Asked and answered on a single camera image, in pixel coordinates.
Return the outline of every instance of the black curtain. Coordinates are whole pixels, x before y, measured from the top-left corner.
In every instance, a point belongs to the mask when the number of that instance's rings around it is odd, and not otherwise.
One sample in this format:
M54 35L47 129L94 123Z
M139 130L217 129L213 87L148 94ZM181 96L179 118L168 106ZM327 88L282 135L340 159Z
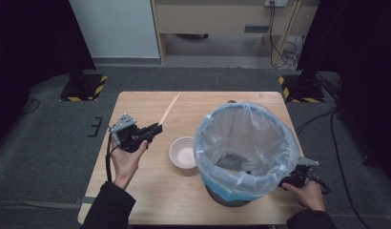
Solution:
M0 139L33 85L95 66L68 0L0 1Z
M337 33L320 44L332 21ZM323 57L318 71L340 75L338 104L346 122L391 179L391 1L321 0L299 69L310 67L316 49Z

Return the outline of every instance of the chopsticks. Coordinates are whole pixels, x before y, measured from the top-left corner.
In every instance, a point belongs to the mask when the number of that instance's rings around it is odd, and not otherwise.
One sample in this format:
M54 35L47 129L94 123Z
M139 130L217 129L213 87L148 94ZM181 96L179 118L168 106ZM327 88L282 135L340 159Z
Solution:
M168 116L170 110L173 108L174 104L175 104L175 101L178 99L178 97L180 96L180 94L177 94L175 96L175 98L172 100L171 104L169 105L168 109L166 110L165 114L162 116L162 119L160 119L159 121L159 125L162 125L163 121L165 120L165 118Z

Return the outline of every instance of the small bowl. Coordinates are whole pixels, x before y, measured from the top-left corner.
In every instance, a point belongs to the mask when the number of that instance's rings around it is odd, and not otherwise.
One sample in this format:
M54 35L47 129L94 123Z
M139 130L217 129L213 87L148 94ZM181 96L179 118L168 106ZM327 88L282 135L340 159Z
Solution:
M177 139L171 146L169 157L172 163L180 169L192 169L196 167L193 154L194 139L184 136Z

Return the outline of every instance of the table top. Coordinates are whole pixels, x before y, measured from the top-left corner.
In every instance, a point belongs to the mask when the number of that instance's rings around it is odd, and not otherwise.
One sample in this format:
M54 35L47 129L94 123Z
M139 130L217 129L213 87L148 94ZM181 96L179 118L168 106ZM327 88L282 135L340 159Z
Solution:
M177 94L179 92L121 93L109 126L113 126L124 113L136 119L138 128L159 122ZM182 170L170 161L171 144L182 136L194 136L204 116L229 100L261 104L294 130L279 93L180 92L163 122L163 133L154 138L142 156L139 168L127 188L127 192L136 199L130 224L285 224L288 218L302 209L298 199L281 188L244 206L222 206L207 193L197 168ZM86 197L95 198L107 179L107 141L108 134L104 137ZM80 223L83 223L90 207L89 203L82 204L78 216Z

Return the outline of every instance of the hand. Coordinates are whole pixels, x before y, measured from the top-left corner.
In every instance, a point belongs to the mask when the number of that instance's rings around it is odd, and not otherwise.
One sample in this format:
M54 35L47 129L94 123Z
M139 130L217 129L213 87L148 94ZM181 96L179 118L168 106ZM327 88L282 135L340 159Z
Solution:
M312 210L325 212L323 196L320 185L315 181L309 181L303 188L299 189L289 183L282 183L282 187L297 195L299 201Z
M115 181L114 184L122 189L127 189L128 184L134 177L136 170L138 169L139 159L146 151L148 141L144 140L139 146L138 150L134 153L127 153L121 148L117 147L115 140L112 141L113 152L112 160L115 169Z

